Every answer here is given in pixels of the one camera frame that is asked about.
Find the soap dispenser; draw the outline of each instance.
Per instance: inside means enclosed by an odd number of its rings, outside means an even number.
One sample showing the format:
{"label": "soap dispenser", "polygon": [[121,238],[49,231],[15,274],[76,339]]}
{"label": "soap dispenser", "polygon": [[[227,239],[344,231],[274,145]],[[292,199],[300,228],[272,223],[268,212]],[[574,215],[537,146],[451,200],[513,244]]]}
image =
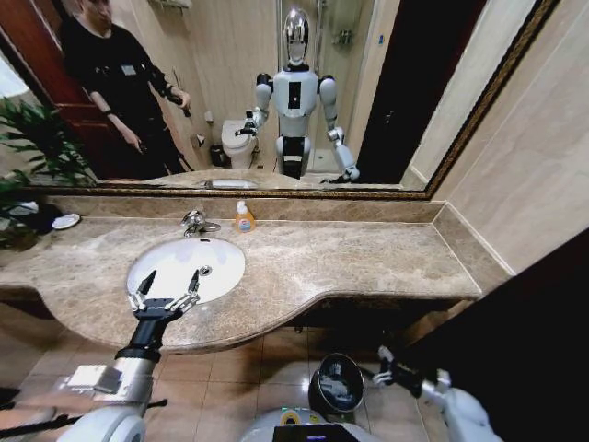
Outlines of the soap dispenser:
{"label": "soap dispenser", "polygon": [[245,201],[237,203],[236,230],[240,233],[248,233],[256,228],[256,220],[248,210]]}

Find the faucet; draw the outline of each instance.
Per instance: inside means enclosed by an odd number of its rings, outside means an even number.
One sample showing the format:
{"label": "faucet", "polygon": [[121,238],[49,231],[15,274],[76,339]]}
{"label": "faucet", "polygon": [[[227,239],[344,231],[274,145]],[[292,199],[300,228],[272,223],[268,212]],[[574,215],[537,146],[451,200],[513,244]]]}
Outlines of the faucet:
{"label": "faucet", "polygon": [[216,232],[221,229],[221,226],[215,223],[209,223],[204,219],[204,213],[198,210],[189,211],[184,219],[182,219],[182,226],[187,227],[184,232],[184,237],[192,238],[197,232]]}

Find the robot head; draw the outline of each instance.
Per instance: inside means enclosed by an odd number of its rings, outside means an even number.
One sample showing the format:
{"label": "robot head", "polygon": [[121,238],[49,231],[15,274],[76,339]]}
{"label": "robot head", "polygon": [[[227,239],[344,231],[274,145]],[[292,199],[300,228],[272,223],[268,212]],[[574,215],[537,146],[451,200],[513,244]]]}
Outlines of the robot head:
{"label": "robot head", "polygon": [[302,64],[309,44],[309,20],[303,9],[294,7],[286,16],[284,42],[288,52],[288,63],[294,66]]}

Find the white sink basin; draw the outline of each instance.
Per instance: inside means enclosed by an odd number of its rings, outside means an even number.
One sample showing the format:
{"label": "white sink basin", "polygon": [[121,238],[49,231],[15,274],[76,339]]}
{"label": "white sink basin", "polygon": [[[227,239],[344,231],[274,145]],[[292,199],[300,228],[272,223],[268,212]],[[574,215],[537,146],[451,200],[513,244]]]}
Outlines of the white sink basin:
{"label": "white sink basin", "polygon": [[237,285],[246,269],[246,258],[239,247],[220,239],[166,242],[148,250],[135,262],[127,276],[127,290],[135,293],[139,284],[157,270],[147,298],[178,298],[186,293],[197,269],[202,269],[198,290],[198,304],[202,304],[229,293]]}

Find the gold mirror frame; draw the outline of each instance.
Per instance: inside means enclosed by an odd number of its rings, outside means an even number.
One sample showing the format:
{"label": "gold mirror frame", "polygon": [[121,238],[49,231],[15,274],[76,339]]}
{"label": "gold mirror frame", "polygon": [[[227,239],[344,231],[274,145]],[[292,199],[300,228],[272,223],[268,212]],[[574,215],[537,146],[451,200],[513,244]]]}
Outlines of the gold mirror frame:
{"label": "gold mirror frame", "polygon": [[472,135],[477,131],[495,100],[501,94],[532,42],[560,0],[537,0],[519,29],[507,53],[495,69],[491,80],[458,131],[442,162],[423,191],[388,190],[202,190],[186,188],[159,189],[146,184],[100,184],[98,187],[43,186],[22,189],[24,193],[85,196],[151,196],[151,197],[227,197],[227,198],[314,198],[352,200],[429,201],[456,163]]}

